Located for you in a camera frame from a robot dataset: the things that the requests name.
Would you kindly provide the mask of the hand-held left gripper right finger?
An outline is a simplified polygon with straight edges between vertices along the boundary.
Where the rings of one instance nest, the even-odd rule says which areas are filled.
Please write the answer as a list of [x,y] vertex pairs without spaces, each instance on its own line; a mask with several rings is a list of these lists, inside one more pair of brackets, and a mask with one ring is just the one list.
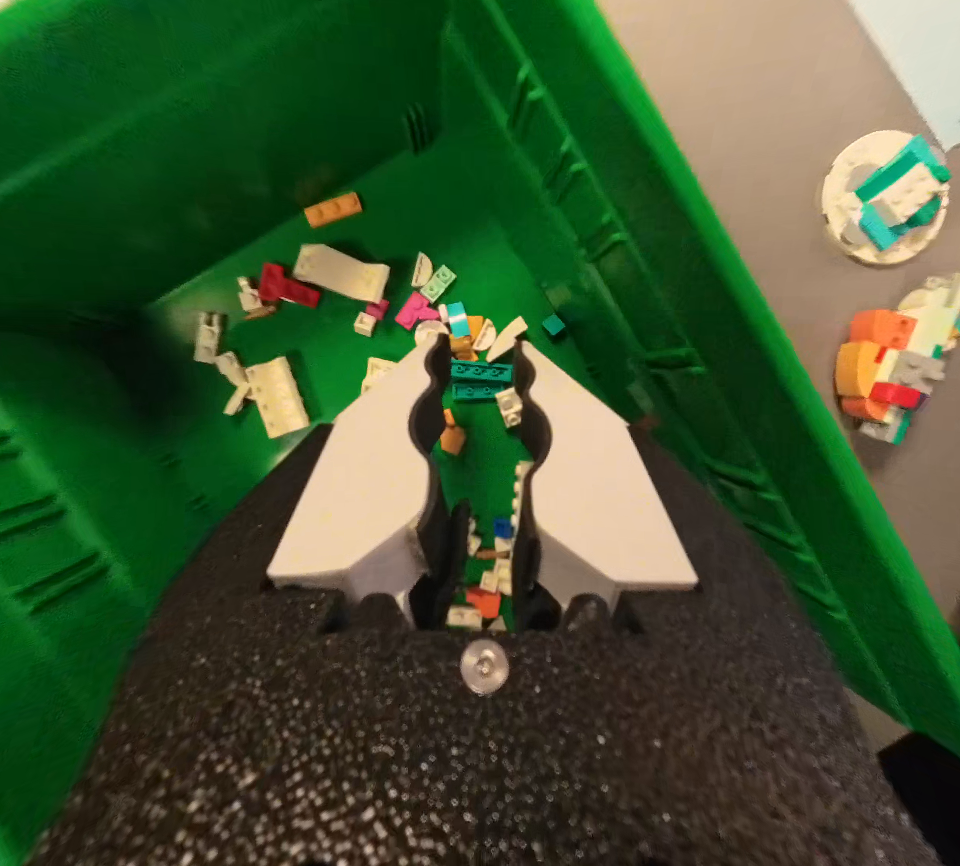
[[533,344],[514,352],[520,439],[511,597],[519,632],[551,630],[594,601],[613,620],[631,596],[700,579],[628,422]]

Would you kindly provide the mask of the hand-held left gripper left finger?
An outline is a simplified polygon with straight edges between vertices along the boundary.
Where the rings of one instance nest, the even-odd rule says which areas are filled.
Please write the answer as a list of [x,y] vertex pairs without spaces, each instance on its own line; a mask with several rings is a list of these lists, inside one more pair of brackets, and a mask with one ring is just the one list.
[[448,426],[447,336],[428,335],[336,417],[267,567],[276,589],[394,600],[443,627],[467,555],[471,508],[450,508],[433,451]]

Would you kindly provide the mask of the pile of toy bricks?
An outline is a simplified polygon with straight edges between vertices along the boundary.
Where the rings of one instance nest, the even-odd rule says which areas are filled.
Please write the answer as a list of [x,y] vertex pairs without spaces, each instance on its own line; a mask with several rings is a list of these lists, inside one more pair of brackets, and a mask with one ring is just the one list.
[[192,358],[230,384],[223,415],[233,426],[192,427],[191,477],[220,511],[235,506],[311,427],[326,403],[337,416],[428,335],[445,335],[451,376],[442,403],[447,427],[433,451],[450,508],[469,502],[466,556],[443,627],[513,631],[512,560],[516,514],[486,471],[521,456],[522,403],[515,351],[525,323],[497,329],[494,313],[450,298],[457,277],[423,250],[410,283],[391,293],[391,268],[351,249],[302,244],[290,270],[265,258],[256,283],[236,277],[238,306],[217,286],[198,309],[182,308]]

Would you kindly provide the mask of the orange toy brick model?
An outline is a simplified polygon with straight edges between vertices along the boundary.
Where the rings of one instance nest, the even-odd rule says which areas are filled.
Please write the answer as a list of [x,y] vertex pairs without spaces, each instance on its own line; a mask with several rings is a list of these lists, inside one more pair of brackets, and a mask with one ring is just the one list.
[[958,348],[959,273],[934,275],[892,309],[856,313],[834,363],[842,413],[864,437],[902,444]]

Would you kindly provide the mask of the green plastic bin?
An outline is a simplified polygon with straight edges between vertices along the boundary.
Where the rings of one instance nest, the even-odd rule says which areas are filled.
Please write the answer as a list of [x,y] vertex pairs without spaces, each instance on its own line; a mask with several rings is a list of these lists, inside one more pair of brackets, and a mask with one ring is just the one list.
[[[526,320],[700,579],[551,630],[273,588],[201,309],[314,241]],[[958,754],[958,643],[594,0],[2,11],[2,864],[936,863],[843,686]]]

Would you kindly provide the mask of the teal brick model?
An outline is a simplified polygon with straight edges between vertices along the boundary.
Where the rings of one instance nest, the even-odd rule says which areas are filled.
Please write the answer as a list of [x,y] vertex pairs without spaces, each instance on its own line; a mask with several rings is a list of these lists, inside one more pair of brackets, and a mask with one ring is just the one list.
[[893,268],[938,237],[951,201],[946,156],[920,135],[881,130],[841,152],[821,189],[827,235],[847,258]]

